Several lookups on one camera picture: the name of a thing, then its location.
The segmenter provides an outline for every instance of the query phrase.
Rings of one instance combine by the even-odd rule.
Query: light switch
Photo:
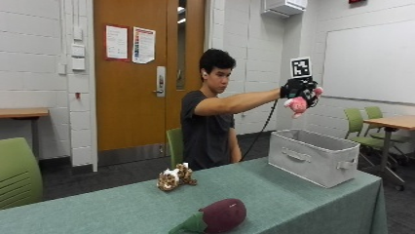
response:
[[[66,75],[66,65],[65,64],[62,64],[62,63],[57,64],[57,73],[59,75]]]
[[[74,27],[74,40],[81,41],[81,28],[78,26]]]
[[[73,58],[73,70],[85,70],[85,58]]]
[[[74,58],[83,58],[85,57],[85,46],[83,45],[73,44],[71,51],[73,51],[71,57],[74,57]]]

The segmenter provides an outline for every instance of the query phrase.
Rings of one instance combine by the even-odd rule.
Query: black hair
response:
[[[210,73],[214,67],[233,69],[235,60],[227,52],[218,49],[208,49],[199,58],[198,70],[204,69],[204,71]]]

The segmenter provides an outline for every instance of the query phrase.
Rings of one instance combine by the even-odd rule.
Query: chair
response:
[[[360,110],[357,108],[347,108],[343,111],[344,111],[347,121],[348,121],[348,131],[345,134],[345,138],[348,138],[349,134],[356,133],[355,137],[348,138],[349,140],[360,143],[360,147],[367,147],[369,149],[381,151],[384,147],[382,140],[372,138],[372,137],[360,136],[361,129],[363,129],[363,118],[361,118]],[[373,166],[373,163],[368,160],[368,158],[363,155],[361,152],[359,152],[359,155],[370,164],[370,166]]]
[[[167,130],[167,140],[171,154],[171,169],[182,163],[182,129]]]
[[[378,108],[378,106],[368,106],[368,107],[364,107],[365,109],[365,113],[367,113],[367,117],[369,119],[378,119],[378,118],[382,118],[382,113],[381,113],[381,110]],[[384,139],[385,138],[385,134],[382,133],[378,133],[380,131],[380,128],[378,126],[376,125],[368,125],[367,127],[367,130],[365,130],[365,133],[364,133],[364,136],[368,134],[369,130],[372,129],[377,129],[377,132],[370,134],[370,137],[372,138],[377,138],[377,139]],[[401,135],[390,135],[389,136],[389,142],[393,142],[393,143],[406,143],[406,142],[410,142],[410,137],[409,136],[401,136]],[[401,152],[401,150],[393,146],[393,149],[398,152],[398,154],[402,156],[405,162],[408,162],[408,157],[406,155]]]
[[[41,201],[41,174],[23,138],[0,140],[0,210]]]

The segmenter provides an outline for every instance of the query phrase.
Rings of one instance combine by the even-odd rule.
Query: door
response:
[[[192,20],[186,19],[186,23],[194,22],[198,24],[196,28],[203,28],[200,17],[203,3],[200,2],[203,1],[186,3],[186,14],[194,17]],[[175,85],[179,1],[99,0],[93,4],[98,165],[163,157],[166,130],[180,125],[182,96],[199,86],[196,64],[186,64],[183,72],[187,77],[192,76],[195,79],[188,79],[179,90]],[[106,24],[155,30],[154,60],[144,64],[104,60]],[[203,32],[198,32],[192,37],[186,38],[186,41],[192,41],[192,44],[195,41],[195,45],[186,48],[187,51],[191,50],[187,61],[194,60],[195,57],[198,59],[202,53]],[[128,31],[128,58],[130,52],[131,30]],[[156,67],[166,67],[163,97],[158,97],[154,92],[159,90]]]

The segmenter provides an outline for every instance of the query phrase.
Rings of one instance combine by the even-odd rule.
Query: pink toy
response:
[[[315,88],[312,91],[313,94],[311,93],[311,97],[317,98],[320,96],[321,92],[323,92],[321,87]],[[292,118],[295,119],[305,111],[307,101],[304,100],[303,97],[291,98],[291,99],[284,101],[284,107],[288,107],[293,111]]]

